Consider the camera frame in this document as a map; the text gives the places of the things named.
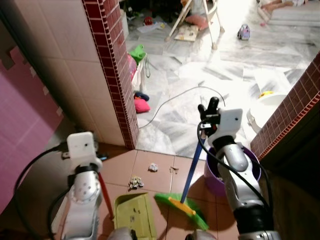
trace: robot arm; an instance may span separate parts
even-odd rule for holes
[[[208,144],[214,147],[216,157],[233,167],[257,192],[261,193],[258,181],[252,173],[252,161],[242,148],[234,142],[241,127],[242,109],[218,109],[219,99],[213,97],[208,109],[199,106],[201,120],[207,119],[203,130],[208,136]],[[218,171],[224,181],[225,191],[237,222],[239,240],[280,240],[274,231],[272,212],[250,187],[236,174],[218,163]]]
[[[67,138],[71,173],[75,176],[68,198],[70,208],[61,238],[63,240],[96,240],[98,209],[102,201],[98,172],[102,161],[96,157],[91,132],[69,135]]]

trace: green broom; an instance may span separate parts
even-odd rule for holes
[[[154,195],[154,199],[157,202],[182,210],[198,225],[200,229],[207,230],[209,226],[204,221],[204,215],[197,204],[188,198],[185,199],[184,203],[180,203],[181,198],[181,193],[156,193]]]
[[[189,191],[190,183],[192,180],[192,177],[194,175],[200,153],[202,151],[202,144],[204,144],[206,140],[206,135],[203,133],[203,135],[198,137],[199,142],[196,146],[193,160],[190,166],[190,170],[188,173],[188,176],[186,178],[185,186],[183,189],[183,193],[157,193],[154,198],[155,200],[162,202],[164,204],[167,204],[172,207],[176,207],[180,209],[181,211],[185,212],[195,223],[198,225],[198,227],[202,230],[207,230],[209,226],[204,221],[204,215],[196,205],[196,203],[190,199],[187,198],[187,194]]]

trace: crumpled paper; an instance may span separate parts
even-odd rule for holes
[[[157,172],[157,171],[158,171],[158,165],[155,164],[155,163],[151,163],[150,166],[149,166],[149,168],[148,168],[148,170],[149,170],[150,172]]]
[[[137,189],[138,187],[142,188],[143,186],[144,186],[144,183],[142,182],[141,177],[133,176],[131,178],[130,183],[129,183],[129,187],[131,189]]]

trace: white marble floor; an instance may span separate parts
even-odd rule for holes
[[[218,11],[225,33],[219,36],[214,19],[216,51],[211,50],[208,29],[200,31],[195,42],[165,42],[172,24],[142,34],[136,28],[142,25],[143,18],[128,22],[127,49],[143,44],[151,73],[146,78],[145,91],[151,110],[137,115],[139,127],[154,117],[163,102],[190,88],[206,86],[219,91],[226,105],[243,109],[236,141],[249,147],[255,136],[246,118],[251,102],[264,91],[288,93],[320,50],[320,28],[260,26],[263,20],[255,0],[220,0]],[[236,38],[242,24],[250,27],[249,41]],[[140,128],[137,148],[191,158],[200,121],[197,106],[206,106],[213,96],[218,97],[214,91],[197,88],[164,104],[154,120]]]

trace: pink cushion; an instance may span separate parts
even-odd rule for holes
[[[134,100],[134,106],[135,106],[135,111],[138,114],[145,113],[150,110],[148,103],[142,98],[136,98]]]
[[[207,19],[204,16],[191,15],[185,18],[187,23],[197,25],[199,30],[206,29],[208,27]]]

